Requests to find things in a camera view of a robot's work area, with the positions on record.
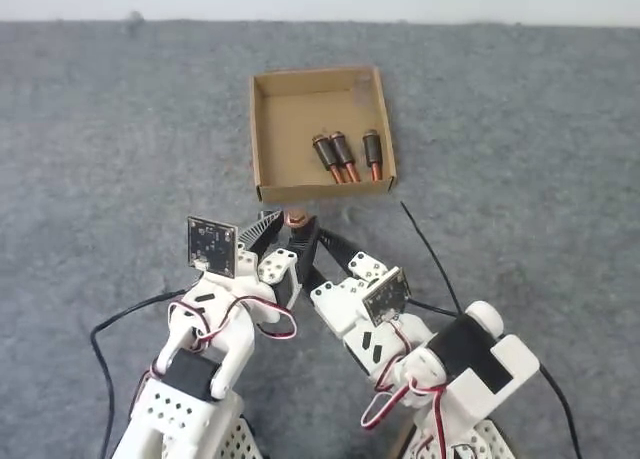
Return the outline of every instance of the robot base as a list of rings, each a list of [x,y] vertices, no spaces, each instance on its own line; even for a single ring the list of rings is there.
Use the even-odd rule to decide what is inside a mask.
[[[390,459],[440,459],[438,445],[432,442],[429,446],[417,451],[423,441],[422,434],[412,426],[403,437],[401,444],[389,456]],[[471,431],[464,440],[453,448],[447,448],[446,459],[517,459],[509,447],[500,429],[490,419],[485,419]]]

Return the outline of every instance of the black wire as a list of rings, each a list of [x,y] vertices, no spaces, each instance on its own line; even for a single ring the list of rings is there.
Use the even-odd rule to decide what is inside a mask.
[[[433,261],[436,263],[436,266],[438,266],[438,269],[440,270],[440,274],[442,275],[444,282],[447,284],[447,289],[449,289],[449,294],[451,294],[451,299],[453,299],[453,303],[456,306],[456,310],[458,311],[458,314],[462,314],[463,310],[462,310],[462,306],[460,305],[460,301],[458,301],[458,296],[456,296],[456,293],[453,291],[453,286],[451,285],[451,281],[449,281],[449,276],[447,276],[447,273],[445,272],[444,267],[442,267],[442,264],[440,264],[440,259],[438,259],[438,255],[433,250],[433,247],[431,247],[431,244],[429,244],[429,241],[427,241],[427,238],[424,237],[424,234],[418,227],[418,223],[413,218],[413,216],[409,212],[409,209],[404,204],[404,202],[400,201],[400,205],[402,206],[402,208],[404,209],[404,212],[409,217],[409,220],[411,221],[413,228],[416,230],[416,232],[420,236],[420,239],[422,239],[422,242],[424,243],[424,245],[427,246],[427,249],[429,249],[429,252],[431,253],[431,257],[433,257]]]
[[[421,309],[426,309],[427,311],[436,312],[438,314],[444,314],[445,316],[449,316],[449,317],[458,317],[458,313],[456,312],[450,311],[448,309],[442,309],[441,307],[432,306],[431,304],[425,304],[424,302],[418,302],[415,299],[409,299],[407,302]]]
[[[164,294],[160,294],[158,296],[152,297],[150,299],[144,300],[135,304],[124,311],[120,311],[119,313],[111,316],[106,321],[98,324],[93,328],[89,338],[91,340],[91,347],[93,347],[93,352],[96,355],[96,359],[98,359],[98,363],[100,364],[100,368],[102,369],[102,373],[104,374],[104,380],[107,383],[107,394],[109,396],[109,415],[107,416],[107,427],[104,431],[104,438],[102,439],[102,446],[100,448],[100,459],[106,459],[107,457],[107,449],[109,447],[109,440],[111,439],[111,429],[113,428],[113,418],[115,415],[115,398],[113,392],[113,380],[111,379],[111,373],[109,372],[109,367],[107,366],[107,361],[105,361],[104,356],[102,355],[102,351],[100,350],[100,346],[98,345],[97,335],[100,331],[104,331],[107,327],[114,324],[116,321],[119,321],[123,317],[135,312],[144,307],[150,306],[152,304],[156,304],[158,302],[164,302],[169,299],[173,299],[176,296],[180,296],[185,294],[187,291],[181,289],[175,292],[167,292]]]
[[[573,419],[573,412],[571,412],[571,406],[569,406],[569,401],[567,401],[564,392],[562,392],[562,389],[560,389],[560,386],[558,385],[556,380],[553,378],[547,368],[544,367],[543,364],[540,364],[540,373],[547,380],[547,382],[551,386],[551,389],[553,389],[553,392],[556,393],[556,396],[558,396],[558,399],[562,404],[564,415],[567,417],[567,424],[569,426],[569,434],[571,434],[571,443],[573,444],[573,450],[576,452],[576,457],[578,459],[582,459],[582,452],[580,452],[580,442],[578,441],[578,431],[576,430],[576,424]]]

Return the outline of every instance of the black cylinder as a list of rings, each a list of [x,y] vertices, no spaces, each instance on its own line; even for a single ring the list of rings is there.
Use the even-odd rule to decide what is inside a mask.
[[[333,145],[333,149],[336,151],[336,156],[338,156],[340,165],[355,162],[353,159],[353,154],[351,154],[351,149],[349,149],[349,144],[347,144],[347,138],[344,137],[344,134],[342,134],[341,132],[334,132],[329,137],[329,140]]]
[[[313,138],[313,148],[318,153],[318,157],[322,161],[324,168],[328,171],[331,166],[338,164],[338,158],[333,151],[327,136],[317,135]]]
[[[380,134],[375,130],[365,132],[362,138],[364,142],[364,154],[367,158],[367,166],[371,164],[382,164],[382,144],[380,143]]]

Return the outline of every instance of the brown cardboard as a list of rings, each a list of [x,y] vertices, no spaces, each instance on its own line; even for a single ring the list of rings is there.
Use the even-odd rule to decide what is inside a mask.
[[[380,134],[382,180],[371,181],[362,135]],[[341,131],[362,182],[335,184],[312,146]],[[375,67],[270,72],[251,79],[251,141],[256,190],[265,202],[299,202],[387,192],[396,178],[391,131]]]

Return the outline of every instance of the cylindrical component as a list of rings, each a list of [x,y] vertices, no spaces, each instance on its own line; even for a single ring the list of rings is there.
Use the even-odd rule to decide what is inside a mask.
[[[342,174],[340,174],[340,170],[338,169],[338,158],[329,143],[329,138],[322,134],[314,136],[313,148],[318,153],[318,157],[322,161],[324,168],[331,172],[336,183],[342,184],[344,180],[342,179]]]
[[[371,179],[380,181],[382,180],[382,143],[380,142],[380,134],[375,129],[370,129],[364,133],[362,142],[364,142],[367,166],[371,168]]]
[[[488,302],[475,301],[464,312],[473,317],[494,339],[498,339],[504,333],[504,322],[500,313]]]
[[[342,178],[342,173],[340,172],[340,169],[338,169],[338,166],[330,166],[329,171],[333,176],[333,180],[336,181],[336,184],[344,184],[344,179]]]
[[[355,166],[355,159],[347,144],[347,138],[340,131],[336,131],[329,136],[333,150],[336,151],[338,162],[347,169],[351,182],[360,182],[360,174]]]

